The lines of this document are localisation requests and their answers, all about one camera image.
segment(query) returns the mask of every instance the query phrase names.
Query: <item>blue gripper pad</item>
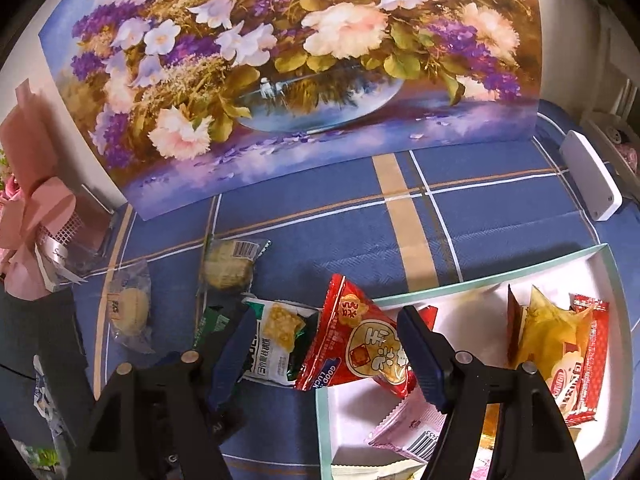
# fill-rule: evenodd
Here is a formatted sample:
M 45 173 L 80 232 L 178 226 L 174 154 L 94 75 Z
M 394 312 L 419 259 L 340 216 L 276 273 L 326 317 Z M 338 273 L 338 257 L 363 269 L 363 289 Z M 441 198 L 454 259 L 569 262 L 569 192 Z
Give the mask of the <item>blue gripper pad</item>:
M 425 341 L 424 330 L 429 331 L 429 329 L 415 309 L 414 313 L 415 316 L 411 316 L 408 307 L 398 313 L 398 337 L 425 400 L 442 413 L 448 404 L 444 374 Z

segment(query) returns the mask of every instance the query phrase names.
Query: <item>snack bag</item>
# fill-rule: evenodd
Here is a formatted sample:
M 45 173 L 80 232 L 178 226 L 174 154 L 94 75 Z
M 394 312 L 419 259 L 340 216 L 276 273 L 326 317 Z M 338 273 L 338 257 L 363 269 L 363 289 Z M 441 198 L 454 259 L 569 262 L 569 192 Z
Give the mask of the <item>snack bag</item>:
M 446 418 L 424 399 L 420 388 L 415 388 L 369 435 L 367 443 L 427 463 Z M 487 478 L 492 454 L 489 449 L 478 448 L 470 480 Z
M 580 326 L 582 330 L 589 330 L 589 342 L 584 357 L 582 377 L 576 388 L 577 400 L 566 416 L 568 426 L 595 420 L 609 343 L 609 303 L 579 294 L 574 296 L 572 303 L 572 309 L 576 312 L 593 309 L 593 314 L 590 326 L 586 324 Z
M 516 308 L 517 302 L 508 305 Z M 592 305 L 581 312 L 562 310 L 533 286 L 529 307 L 523 312 L 518 349 L 510 362 L 513 368 L 524 361 L 536 364 L 565 418 L 577 403 L 593 308 Z
M 293 386 L 318 328 L 315 309 L 247 298 L 258 323 L 250 349 L 251 367 L 244 376 Z
M 147 325 L 151 278 L 146 261 L 117 270 L 107 293 L 107 313 L 115 342 L 136 352 L 153 354 Z
M 225 293 L 249 292 L 254 263 L 269 244 L 268 240 L 210 238 L 202 268 L 204 282 Z
M 437 309 L 420 316 L 433 328 Z M 306 355 L 296 389 L 310 390 L 373 377 L 404 398 L 415 386 L 396 322 L 344 276 L 334 274 L 324 300 L 318 335 Z

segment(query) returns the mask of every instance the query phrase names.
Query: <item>red packaging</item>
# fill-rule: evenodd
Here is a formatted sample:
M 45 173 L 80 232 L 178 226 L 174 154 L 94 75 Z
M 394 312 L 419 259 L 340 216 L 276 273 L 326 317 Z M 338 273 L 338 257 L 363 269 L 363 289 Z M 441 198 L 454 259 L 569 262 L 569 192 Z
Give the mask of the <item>red packaging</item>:
M 609 343 L 609 303 L 602 300 L 594 300 L 587 296 L 576 294 L 572 303 L 572 309 L 581 312 L 594 307 L 589 332 L 589 343 L 584 356 L 582 378 L 576 387 L 578 397 L 574 408 L 566 417 L 568 426 L 577 426 L 589 420 L 595 420 L 604 367 L 607 361 L 607 345 Z
M 430 329 L 438 309 L 420 316 Z M 353 283 L 334 274 L 329 284 L 318 333 L 296 380 L 297 390 L 349 383 L 373 377 L 404 399 L 415 387 L 415 376 L 388 318 Z

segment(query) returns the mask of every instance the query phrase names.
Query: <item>pink snack bag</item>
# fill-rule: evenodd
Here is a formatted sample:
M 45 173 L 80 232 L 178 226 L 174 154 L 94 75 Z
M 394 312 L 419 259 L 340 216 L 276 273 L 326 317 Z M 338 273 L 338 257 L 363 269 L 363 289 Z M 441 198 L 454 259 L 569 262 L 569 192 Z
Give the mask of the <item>pink snack bag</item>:
M 427 463 L 436 448 L 446 418 L 433 404 L 424 400 L 420 388 L 414 388 L 373 430 L 367 443 Z M 489 449 L 478 448 L 470 480 L 486 480 L 492 454 Z

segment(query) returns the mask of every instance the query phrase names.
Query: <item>metal screw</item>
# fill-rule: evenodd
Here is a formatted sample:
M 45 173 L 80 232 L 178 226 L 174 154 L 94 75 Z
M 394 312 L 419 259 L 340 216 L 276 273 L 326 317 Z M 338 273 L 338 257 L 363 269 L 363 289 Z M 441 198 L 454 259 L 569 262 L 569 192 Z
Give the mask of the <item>metal screw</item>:
M 469 352 L 463 351 L 456 353 L 456 361 L 458 361 L 461 365 L 468 365 L 473 360 L 474 357 Z
M 184 354 L 182 354 L 181 360 L 183 363 L 194 363 L 200 358 L 200 354 L 198 354 L 195 350 L 187 350 Z
M 118 375 L 127 375 L 132 370 L 133 370 L 133 366 L 131 366 L 131 363 L 122 363 L 122 364 L 119 364 L 118 367 L 116 368 L 116 373 Z
M 522 369 L 530 375 L 533 375 L 538 371 L 538 367 L 536 366 L 536 364 L 531 361 L 524 361 L 522 363 Z

